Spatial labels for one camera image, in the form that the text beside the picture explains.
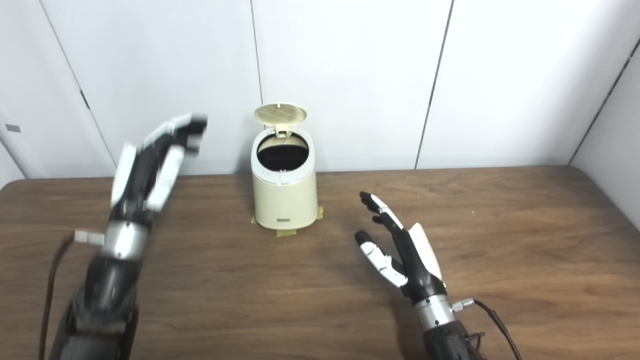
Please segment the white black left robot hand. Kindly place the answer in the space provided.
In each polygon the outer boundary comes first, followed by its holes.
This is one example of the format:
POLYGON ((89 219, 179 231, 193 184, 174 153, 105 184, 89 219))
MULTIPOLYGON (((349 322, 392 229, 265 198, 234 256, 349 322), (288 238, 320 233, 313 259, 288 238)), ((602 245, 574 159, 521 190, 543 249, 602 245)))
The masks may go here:
POLYGON ((208 116, 195 112, 163 121, 142 143, 126 143, 119 157, 110 193, 109 221, 151 228, 162 212, 187 154, 198 154, 208 116))

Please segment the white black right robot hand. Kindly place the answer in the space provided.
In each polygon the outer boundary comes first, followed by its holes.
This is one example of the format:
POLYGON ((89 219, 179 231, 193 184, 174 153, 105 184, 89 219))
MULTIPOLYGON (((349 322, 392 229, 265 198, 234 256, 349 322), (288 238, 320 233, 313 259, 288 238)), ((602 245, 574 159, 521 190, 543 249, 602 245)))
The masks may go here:
POLYGON ((429 239, 420 223, 405 227, 386 203, 375 194, 359 192, 361 202, 390 233, 400 259, 383 251, 365 230, 355 233, 355 241, 366 259, 388 282, 401 290, 412 305, 433 296, 446 296, 442 272, 429 239))

